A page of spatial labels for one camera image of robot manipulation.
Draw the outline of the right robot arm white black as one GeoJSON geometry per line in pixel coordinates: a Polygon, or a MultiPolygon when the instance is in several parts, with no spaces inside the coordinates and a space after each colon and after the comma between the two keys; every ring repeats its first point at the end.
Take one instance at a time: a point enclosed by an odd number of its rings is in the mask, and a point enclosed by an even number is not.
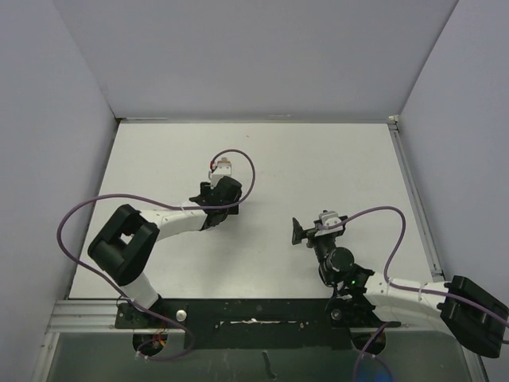
{"type": "Polygon", "coordinates": [[[336,244],[346,231],[345,219],[333,211],[323,212],[308,229],[292,220],[292,244],[305,243],[313,249],[321,282],[332,289],[325,311],[336,325],[417,326],[448,334],[482,357],[499,357],[507,328],[505,304],[464,276],[420,283],[391,279],[360,266],[349,249],[336,244]]]}

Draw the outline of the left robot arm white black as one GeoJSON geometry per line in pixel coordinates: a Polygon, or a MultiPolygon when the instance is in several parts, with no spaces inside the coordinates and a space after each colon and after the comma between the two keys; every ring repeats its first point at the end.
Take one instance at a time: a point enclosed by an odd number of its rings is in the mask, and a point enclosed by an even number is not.
{"type": "Polygon", "coordinates": [[[145,327],[161,320],[159,294],[144,274],[156,242],[185,232],[199,232],[217,226],[239,208],[224,209],[239,201],[242,185],[224,176],[200,184],[200,193],[176,210],[139,211],[129,204],[119,206],[87,249],[102,271],[133,302],[134,318],[145,327]]]}

